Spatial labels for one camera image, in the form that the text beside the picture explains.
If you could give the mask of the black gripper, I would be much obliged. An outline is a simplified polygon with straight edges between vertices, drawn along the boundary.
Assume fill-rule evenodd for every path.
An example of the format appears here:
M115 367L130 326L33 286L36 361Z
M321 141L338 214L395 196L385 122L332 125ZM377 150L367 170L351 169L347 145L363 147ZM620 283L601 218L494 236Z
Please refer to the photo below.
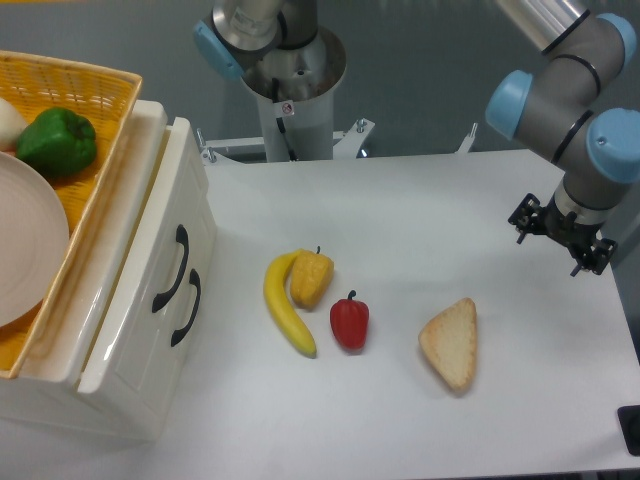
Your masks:
M517 244L521 244L528 235L545 234L569 249L576 262L570 273L572 277L582 271L601 275L618 247L614 240L596 237L599 223L581 223L575 211L562 213L556 197L543 207L535 195L528 193L509 216L508 223L518 232Z

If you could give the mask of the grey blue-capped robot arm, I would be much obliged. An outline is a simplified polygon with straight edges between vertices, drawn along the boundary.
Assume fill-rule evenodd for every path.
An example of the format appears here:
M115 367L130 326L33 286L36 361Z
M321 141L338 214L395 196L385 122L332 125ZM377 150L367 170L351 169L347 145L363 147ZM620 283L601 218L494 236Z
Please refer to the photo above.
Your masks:
M509 221L521 236L565 247L578 270L601 273L617 245L600 229L639 180L639 115L621 108L594 114L590 106L629 64L636 33L625 19L595 16L576 1L503 1L500 8L548 63L537 75L506 76L486 122L564 174L547 204L528 195ZM315 2L218 1L193 38L214 70L253 94L268 160L333 157L333 94L346 53L318 23Z

